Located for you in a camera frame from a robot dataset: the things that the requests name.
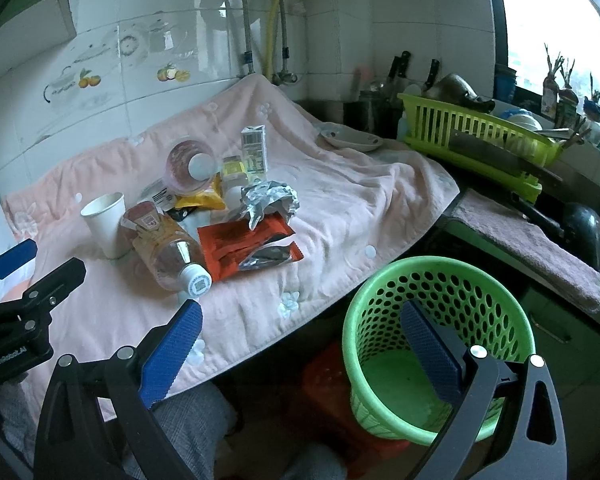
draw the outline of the silver bolt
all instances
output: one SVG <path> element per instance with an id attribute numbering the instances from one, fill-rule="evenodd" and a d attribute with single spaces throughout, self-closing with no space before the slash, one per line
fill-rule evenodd
<path id="1" fill-rule="evenodd" d="M 542 359 L 538 354 L 533 354 L 529 360 L 536 368 L 542 368 L 544 366 L 544 359 Z"/>
<path id="2" fill-rule="evenodd" d="M 123 346 L 120 350 L 116 352 L 118 359 L 131 359 L 134 354 L 134 349 L 131 346 Z"/>
<path id="3" fill-rule="evenodd" d="M 469 348 L 469 352 L 471 352 L 472 356 L 477 357 L 478 359 L 484 359 L 487 357 L 487 351 L 484 346 L 473 345 L 471 348 Z"/>
<path id="4" fill-rule="evenodd" d="M 58 364 L 62 367 L 68 366 L 71 364 L 71 361 L 74 359 L 69 354 L 64 354 L 58 359 Z"/>

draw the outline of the white plate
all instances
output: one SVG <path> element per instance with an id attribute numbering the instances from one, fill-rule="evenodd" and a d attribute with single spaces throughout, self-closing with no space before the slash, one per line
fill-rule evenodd
<path id="1" fill-rule="evenodd" d="M 382 137 L 359 132 L 344 124 L 318 123 L 314 127 L 324 140 L 336 148 L 352 148 L 366 153 L 377 150 L 384 143 Z"/>

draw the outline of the yellow hose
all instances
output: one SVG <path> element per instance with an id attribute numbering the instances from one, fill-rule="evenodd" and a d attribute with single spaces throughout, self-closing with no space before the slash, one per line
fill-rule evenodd
<path id="1" fill-rule="evenodd" d="M 271 81 L 273 79 L 273 30 L 276 25 L 276 18 L 278 17 L 278 6 L 280 0 L 271 1 L 271 9 L 269 10 L 269 20 L 267 22 L 267 49 L 265 57 L 265 70 L 264 75 Z"/>

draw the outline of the paper cup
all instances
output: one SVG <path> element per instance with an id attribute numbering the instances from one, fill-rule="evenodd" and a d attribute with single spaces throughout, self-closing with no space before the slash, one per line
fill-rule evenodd
<path id="1" fill-rule="evenodd" d="M 120 258 L 131 249 L 120 229 L 120 219 L 124 213 L 125 196 L 122 193 L 103 195 L 89 202 L 80 211 L 91 234 L 109 260 Z"/>

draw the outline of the crumpled aluminum foil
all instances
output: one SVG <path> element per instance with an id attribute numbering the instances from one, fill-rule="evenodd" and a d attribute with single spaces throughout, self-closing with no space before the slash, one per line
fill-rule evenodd
<path id="1" fill-rule="evenodd" d="M 254 230 L 264 215 L 278 212 L 286 222 L 300 207 L 298 194 L 291 186 L 275 180 L 264 180 L 242 190 L 240 207 L 230 214 L 230 220 L 249 218 L 249 229 Z"/>
<path id="2" fill-rule="evenodd" d="M 245 258 L 238 270 L 259 270 L 267 267 L 275 267 L 290 262 L 292 245 L 262 247 Z"/>

